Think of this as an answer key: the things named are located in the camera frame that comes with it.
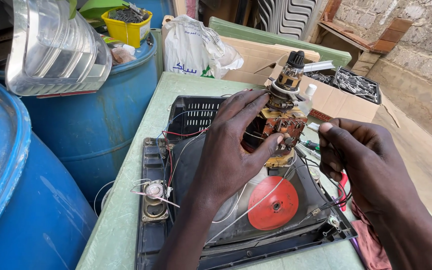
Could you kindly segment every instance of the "suction cup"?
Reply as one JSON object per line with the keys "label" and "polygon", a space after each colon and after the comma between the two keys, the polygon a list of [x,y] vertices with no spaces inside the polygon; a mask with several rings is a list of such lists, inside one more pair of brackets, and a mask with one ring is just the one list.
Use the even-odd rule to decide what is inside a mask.
{"label": "suction cup", "polygon": [[[281,176],[264,178],[249,197],[248,209],[257,204],[281,180]],[[290,181],[284,179],[279,186],[248,213],[249,223],[262,231],[279,228],[289,222],[298,210],[298,194]]]}

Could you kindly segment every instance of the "blue wire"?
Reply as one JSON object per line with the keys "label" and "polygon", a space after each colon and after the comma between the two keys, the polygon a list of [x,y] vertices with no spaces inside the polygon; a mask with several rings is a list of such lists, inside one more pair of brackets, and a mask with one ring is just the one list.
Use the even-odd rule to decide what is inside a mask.
{"label": "blue wire", "polygon": [[[212,109],[202,109],[202,110],[188,110],[188,111],[184,111],[178,115],[176,115],[175,117],[173,117],[173,119],[171,119],[168,123],[167,126],[165,127],[165,131],[168,131],[168,127],[170,126],[170,124],[173,122],[174,119],[176,119],[176,117],[184,114],[184,113],[189,113],[189,112],[217,112],[217,110],[212,110]],[[161,135],[163,135],[163,132],[161,132],[161,134],[158,135],[158,137],[156,137],[156,144],[158,143],[159,137],[161,137]],[[159,158],[161,159],[161,163],[163,164],[163,179],[166,177],[166,166],[164,166],[164,160],[163,160],[163,156],[161,155],[161,151],[159,150],[159,146],[157,148],[157,151],[159,152]]]}

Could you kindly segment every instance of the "wall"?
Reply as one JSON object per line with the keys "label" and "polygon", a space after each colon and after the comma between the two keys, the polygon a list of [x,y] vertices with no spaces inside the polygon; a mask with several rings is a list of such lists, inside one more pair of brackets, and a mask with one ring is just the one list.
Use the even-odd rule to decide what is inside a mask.
{"label": "wall", "polygon": [[432,134],[432,0],[342,0],[333,22],[376,41],[396,17],[414,24],[368,77],[379,79],[395,105]]}

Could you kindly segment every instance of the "sandy ground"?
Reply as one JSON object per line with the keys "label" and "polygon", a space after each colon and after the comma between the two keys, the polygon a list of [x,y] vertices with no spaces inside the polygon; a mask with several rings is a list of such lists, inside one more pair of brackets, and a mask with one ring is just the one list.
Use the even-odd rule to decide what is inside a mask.
{"label": "sandy ground", "polygon": [[384,107],[378,109],[372,122],[386,127],[393,135],[419,197],[432,213],[432,136],[398,108],[394,112],[400,128]]}

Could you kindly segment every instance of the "yellow bucket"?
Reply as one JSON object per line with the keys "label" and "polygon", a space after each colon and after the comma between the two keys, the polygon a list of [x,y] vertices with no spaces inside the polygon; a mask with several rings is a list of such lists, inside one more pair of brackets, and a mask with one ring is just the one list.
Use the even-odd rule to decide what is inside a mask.
{"label": "yellow bucket", "polygon": [[121,40],[122,42],[131,45],[135,48],[139,48],[141,43],[146,40],[149,35],[151,17],[153,13],[147,11],[149,18],[140,23],[125,23],[124,21],[118,21],[108,18],[110,11],[115,9],[124,9],[125,6],[120,6],[111,10],[106,11],[101,18],[106,23],[107,31],[109,36],[113,39]]}

